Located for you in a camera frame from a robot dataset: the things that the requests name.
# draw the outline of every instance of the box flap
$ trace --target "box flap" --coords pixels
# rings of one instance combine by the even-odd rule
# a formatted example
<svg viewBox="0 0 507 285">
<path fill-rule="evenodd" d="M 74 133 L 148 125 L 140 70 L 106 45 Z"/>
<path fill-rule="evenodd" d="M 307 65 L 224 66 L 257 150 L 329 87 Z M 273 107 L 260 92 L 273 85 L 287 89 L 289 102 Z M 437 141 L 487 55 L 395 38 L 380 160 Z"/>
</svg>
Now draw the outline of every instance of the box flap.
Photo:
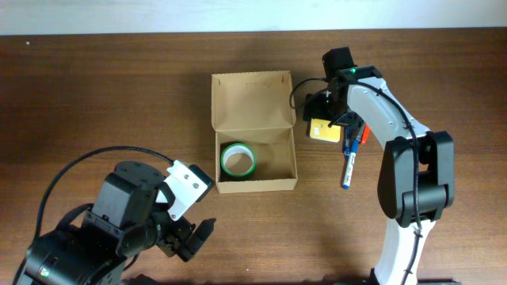
<svg viewBox="0 0 507 285">
<path fill-rule="evenodd" d="M 212 125 L 216 131 L 293 127 L 288 103 L 290 71 L 212 75 Z"/>
</svg>

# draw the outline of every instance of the green tape roll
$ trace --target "green tape roll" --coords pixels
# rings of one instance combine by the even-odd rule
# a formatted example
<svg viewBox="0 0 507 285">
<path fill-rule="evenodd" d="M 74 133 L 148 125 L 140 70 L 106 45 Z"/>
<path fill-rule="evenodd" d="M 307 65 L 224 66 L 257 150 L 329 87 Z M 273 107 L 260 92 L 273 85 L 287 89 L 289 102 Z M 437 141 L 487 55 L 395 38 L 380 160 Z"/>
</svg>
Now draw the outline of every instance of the green tape roll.
<svg viewBox="0 0 507 285">
<path fill-rule="evenodd" d="M 227 160 L 234 154 L 246 154 L 252 160 L 252 166 L 245 171 L 244 173 L 234 173 L 231 172 L 226 167 Z M 225 150 L 223 150 L 222 155 L 220 156 L 220 165 L 222 166 L 225 174 L 234 181 L 245 181 L 252 177 L 254 173 L 255 166 L 257 165 L 257 157 L 252 149 L 244 143 L 234 143 L 228 146 Z"/>
</svg>

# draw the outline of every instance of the open cardboard box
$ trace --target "open cardboard box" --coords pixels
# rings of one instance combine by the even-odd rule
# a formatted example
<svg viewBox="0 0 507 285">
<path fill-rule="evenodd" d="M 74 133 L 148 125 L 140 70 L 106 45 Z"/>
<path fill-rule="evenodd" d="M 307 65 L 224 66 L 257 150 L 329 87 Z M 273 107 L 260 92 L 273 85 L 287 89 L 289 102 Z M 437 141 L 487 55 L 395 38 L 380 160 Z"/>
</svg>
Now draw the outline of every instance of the open cardboard box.
<svg viewBox="0 0 507 285">
<path fill-rule="evenodd" d="M 293 190 L 295 112 L 289 107 L 289 71 L 212 75 L 212 125 L 219 193 Z M 257 156 L 253 176 L 231 181 L 220 167 L 220 155 L 231 143 L 245 143 Z"/>
</svg>

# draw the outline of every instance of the white robotic arm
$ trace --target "white robotic arm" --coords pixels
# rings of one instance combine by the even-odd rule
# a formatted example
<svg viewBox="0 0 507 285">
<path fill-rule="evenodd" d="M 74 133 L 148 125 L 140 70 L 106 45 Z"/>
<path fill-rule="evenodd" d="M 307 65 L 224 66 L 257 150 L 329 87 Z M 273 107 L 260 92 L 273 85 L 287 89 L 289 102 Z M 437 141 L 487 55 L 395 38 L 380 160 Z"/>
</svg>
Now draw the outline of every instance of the white robotic arm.
<svg viewBox="0 0 507 285">
<path fill-rule="evenodd" d="M 398 102 L 387 88 L 387 83 L 383 78 L 370 77 L 360 79 L 359 82 L 364 82 L 377 89 L 381 89 L 386 95 Z M 412 139 L 399 111 L 391 102 L 378 96 L 374 90 L 362 85 L 350 85 L 347 94 L 347 104 L 353 112 L 368 124 L 383 149 L 386 146 L 386 142 L 398 137 Z M 429 129 L 413 118 L 405 108 L 402 107 L 402 110 L 409 118 L 416 136 L 418 138 L 425 137 Z M 406 285 L 417 284 L 417 264 L 421 257 L 426 237 L 435 226 L 435 222 L 424 220 L 421 221 L 421 225 L 422 237 L 418 241 L 417 254 L 410 269 L 412 274 L 407 276 Z M 387 219 L 382 256 L 374 270 L 379 284 L 402 284 L 407 265 L 412 257 L 415 242 L 414 232 L 416 230 L 416 222 L 412 222 L 408 227 L 403 228 L 395 219 Z"/>
<path fill-rule="evenodd" d="M 303 118 L 343 127 L 367 124 L 384 149 L 377 193 L 387 230 L 369 283 L 416 284 L 429 231 L 454 200 L 454 142 L 447 132 L 433 133 L 411 116 L 376 68 L 356 67 L 348 47 L 327 52 L 322 61 L 327 92 L 309 97 Z M 428 169 L 419 172 L 419 163 Z"/>
</svg>

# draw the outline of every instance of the yellow sticky note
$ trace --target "yellow sticky note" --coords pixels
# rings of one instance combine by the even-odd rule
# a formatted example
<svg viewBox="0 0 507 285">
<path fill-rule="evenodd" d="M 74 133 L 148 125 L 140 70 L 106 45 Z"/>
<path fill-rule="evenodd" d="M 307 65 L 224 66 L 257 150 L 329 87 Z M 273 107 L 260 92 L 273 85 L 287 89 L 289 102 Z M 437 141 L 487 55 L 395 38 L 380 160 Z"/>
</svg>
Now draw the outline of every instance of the yellow sticky note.
<svg viewBox="0 0 507 285">
<path fill-rule="evenodd" d="M 310 138 L 320 139 L 328 142 L 338 143 L 340 141 L 340 127 L 332 126 L 327 127 L 330 121 L 311 119 L 310 123 Z"/>
</svg>

